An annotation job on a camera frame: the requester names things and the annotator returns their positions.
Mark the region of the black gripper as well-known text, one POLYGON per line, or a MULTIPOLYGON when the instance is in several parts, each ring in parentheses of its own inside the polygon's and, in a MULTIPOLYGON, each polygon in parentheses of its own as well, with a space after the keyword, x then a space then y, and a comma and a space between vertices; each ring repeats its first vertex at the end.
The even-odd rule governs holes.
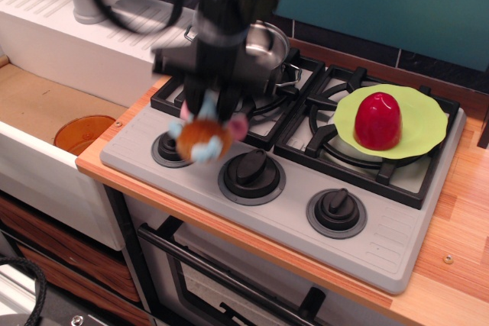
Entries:
POLYGON ((232 47, 217 47, 199 38, 183 47, 152 50, 153 71, 184 77, 183 89, 189 112, 198 116, 208 88, 221 89, 217 115, 221 122, 231 119, 242 90, 246 93, 274 93, 279 79, 279 56, 275 40, 256 41, 247 37, 232 47))

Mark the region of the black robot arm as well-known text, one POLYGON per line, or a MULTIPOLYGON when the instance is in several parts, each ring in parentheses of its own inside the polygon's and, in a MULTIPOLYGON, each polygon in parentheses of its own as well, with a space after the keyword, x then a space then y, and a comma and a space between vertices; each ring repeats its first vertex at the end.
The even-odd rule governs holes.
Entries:
POLYGON ((228 121, 247 94, 272 91, 272 69, 246 51, 250 26, 267 20, 279 0, 199 0, 196 36, 184 47, 152 50, 154 72, 183 79, 188 109, 198 114, 208 91, 219 94, 217 115, 228 121))

